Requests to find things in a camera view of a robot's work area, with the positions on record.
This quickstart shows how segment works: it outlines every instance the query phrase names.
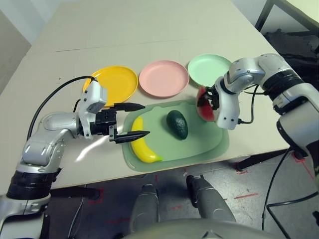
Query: yellow banana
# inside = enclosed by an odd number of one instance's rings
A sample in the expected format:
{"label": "yellow banana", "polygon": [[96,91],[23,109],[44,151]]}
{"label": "yellow banana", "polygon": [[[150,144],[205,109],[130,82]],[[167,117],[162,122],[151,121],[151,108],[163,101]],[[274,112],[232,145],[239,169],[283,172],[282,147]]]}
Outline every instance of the yellow banana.
{"label": "yellow banana", "polygon": [[[143,130],[143,118],[137,117],[132,125],[132,131]],[[132,149],[136,156],[145,163],[162,161],[162,157],[155,154],[145,143],[144,138],[139,138],[131,142]]]}

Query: table leg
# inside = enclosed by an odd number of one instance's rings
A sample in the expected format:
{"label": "table leg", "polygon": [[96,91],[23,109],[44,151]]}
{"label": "table leg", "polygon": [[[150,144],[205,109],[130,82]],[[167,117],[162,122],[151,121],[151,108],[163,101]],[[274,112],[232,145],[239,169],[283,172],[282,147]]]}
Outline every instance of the table leg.
{"label": "table leg", "polygon": [[260,15],[259,15],[259,18],[256,22],[256,25],[255,25],[255,28],[258,30],[258,31],[261,31],[261,28],[263,28],[264,24],[265,24],[265,21],[271,11],[271,9],[273,8],[273,0],[267,0],[265,5],[264,5],[264,8],[263,10],[261,11]]}
{"label": "table leg", "polygon": [[98,199],[100,191],[96,188],[68,187],[52,189],[50,194],[52,197],[88,197]]}
{"label": "table leg", "polygon": [[249,158],[238,162],[236,164],[236,169],[238,171],[243,171],[247,167],[253,166],[253,165],[257,164],[257,163],[264,162],[264,161],[266,161],[268,159],[271,159],[273,157],[281,155],[281,154],[283,154],[285,152],[286,152],[286,149],[283,149],[283,150],[278,150],[278,151],[274,151],[274,152],[261,153],[261,154],[250,156]]}

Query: wall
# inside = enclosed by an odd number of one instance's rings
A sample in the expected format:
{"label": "wall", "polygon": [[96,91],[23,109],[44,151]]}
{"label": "wall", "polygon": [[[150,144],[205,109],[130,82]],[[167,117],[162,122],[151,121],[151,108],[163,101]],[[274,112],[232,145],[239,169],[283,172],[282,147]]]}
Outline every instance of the wall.
{"label": "wall", "polygon": [[31,47],[8,18],[0,11],[0,94]]}
{"label": "wall", "polygon": [[[0,0],[0,10],[32,44],[62,1],[79,0]],[[232,0],[232,2],[255,25],[266,0]],[[285,32],[306,31],[292,17],[274,6],[262,33],[276,31],[278,28]]]}
{"label": "wall", "polygon": [[[231,0],[245,17],[255,25],[265,5],[266,0]],[[280,28],[284,32],[307,31],[307,29],[286,14],[277,6],[274,6],[261,30],[261,33],[274,32]]]}
{"label": "wall", "polygon": [[0,10],[32,44],[59,4],[60,0],[0,0]]}

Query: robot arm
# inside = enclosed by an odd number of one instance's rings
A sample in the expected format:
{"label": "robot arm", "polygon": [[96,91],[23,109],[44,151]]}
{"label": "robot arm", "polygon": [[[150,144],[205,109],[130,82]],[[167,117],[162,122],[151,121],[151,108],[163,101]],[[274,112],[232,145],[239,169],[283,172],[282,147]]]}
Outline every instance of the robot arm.
{"label": "robot arm", "polygon": [[319,92],[303,82],[281,56],[265,54],[235,61],[224,77],[206,88],[199,102],[211,100],[217,125],[234,129],[239,123],[238,95],[253,84],[273,101],[280,115],[277,129],[284,140],[303,157],[313,159],[319,185]]}
{"label": "robot arm", "polygon": [[41,119],[37,131],[25,144],[7,194],[0,197],[0,239],[46,238],[49,217],[44,211],[51,184],[61,171],[59,165],[68,140],[80,135],[92,139],[94,134],[103,134],[110,135],[110,141],[122,143],[149,133],[133,131],[118,135],[116,111],[136,111],[144,106],[115,104],[99,112],[106,98],[106,89],[92,81],[81,96],[78,113],[57,112]]}

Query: black cable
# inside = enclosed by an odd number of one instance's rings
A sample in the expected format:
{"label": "black cable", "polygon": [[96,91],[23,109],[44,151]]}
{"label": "black cable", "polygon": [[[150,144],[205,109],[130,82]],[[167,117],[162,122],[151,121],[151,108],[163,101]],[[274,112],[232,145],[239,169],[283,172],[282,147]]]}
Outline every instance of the black cable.
{"label": "black cable", "polygon": [[253,84],[253,85],[251,85],[251,86],[248,86],[248,87],[246,87],[244,90],[247,90],[247,89],[249,89],[249,88],[252,88],[252,87],[254,87],[254,86],[256,86],[257,84]]}
{"label": "black cable", "polygon": [[256,91],[258,89],[259,85],[256,85],[254,92],[253,92],[253,97],[251,98],[251,120],[250,121],[243,121],[241,119],[238,119],[238,124],[245,123],[245,124],[250,124],[254,121],[254,101],[255,101],[255,95]]}
{"label": "black cable", "polygon": [[254,93],[254,92],[248,92],[248,91],[244,91],[246,94],[251,94],[251,95],[266,95],[265,92],[262,92],[262,93]]}
{"label": "black cable", "polygon": [[33,116],[33,118],[32,118],[32,121],[31,121],[31,123],[30,123],[26,140],[28,140],[28,139],[31,137],[31,135],[32,135],[32,130],[33,130],[33,127],[34,127],[36,118],[39,116],[39,113],[40,113],[41,109],[44,107],[44,105],[45,105],[59,90],[61,90],[63,87],[67,86],[68,84],[70,84],[70,83],[72,83],[72,82],[75,82],[75,81],[78,81],[78,80],[82,80],[82,79],[91,79],[91,81],[96,81],[93,76],[80,76],[80,77],[76,77],[76,78],[74,78],[74,79],[72,79],[72,80],[69,80],[69,81],[63,83],[61,86],[59,86],[58,88],[56,88],[56,90],[53,91],[53,92],[42,102],[42,104],[40,104],[39,108],[36,110],[36,112],[35,112],[35,114],[34,114],[34,116]]}
{"label": "black cable", "polygon": [[80,102],[81,99],[78,99],[76,102],[75,102],[75,105],[74,105],[74,108],[73,108],[73,112],[76,111],[76,107],[78,106],[78,103]]}
{"label": "black cable", "polygon": [[262,214],[262,224],[261,224],[261,229],[262,229],[262,230],[265,229],[265,209],[266,209],[267,201],[268,201],[268,198],[269,198],[270,189],[271,189],[271,187],[272,187],[272,185],[273,185],[275,176],[276,176],[276,174],[277,174],[277,172],[278,172],[280,166],[281,166],[282,163],[284,162],[284,160],[285,160],[285,158],[286,158],[286,156],[287,156],[287,154],[288,154],[288,152],[289,152],[290,149],[291,149],[291,148],[289,147],[289,148],[287,149],[287,151],[285,152],[285,154],[283,155],[283,157],[281,158],[281,160],[280,160],[280,162],[278,163],[277,168],[275,169],[275,172],[274,172],[274,174],[273,174],[273,176],[272,176],[272,178],[271,178],[271,180],[270,180],[269,187],[268,187],[268,191],[267,191],[267,194],[266,194],[265,203],[264,203],[263,214]]}
{"label": "black cable", "polygon": [[286,232],[286,230],[284,229],[284,227],[281,225],[281,223],[279,222],[279,220],[276,218],[275,214],[273,213],[273,211],[270,210],[271,207],[278,207],[278,206],[283,206],[283,205],[289,205],[289,204],[294,204],[294,203],[300,203],[303,201],[306,201],[310,198],[313,198],[315,196],[318,195],[318,192],[312,193],[308,196],[305,196],[303,198],[299,198],[299,199],[295,199],[295,200],[291,200],[291,201],[285,201],[285,202],[280,202],[280,203],[272,203],[272,204],[268,204],[266,206],[267,211],[269,212],[269,214],[272,216],[272,218],[274,219],[275,223],[277,224],[277,226],[279,227],[279,229],[282,231],[282,233],[285,235],[286,238],[290,239],[291,237],[289,236],[289,234]]}

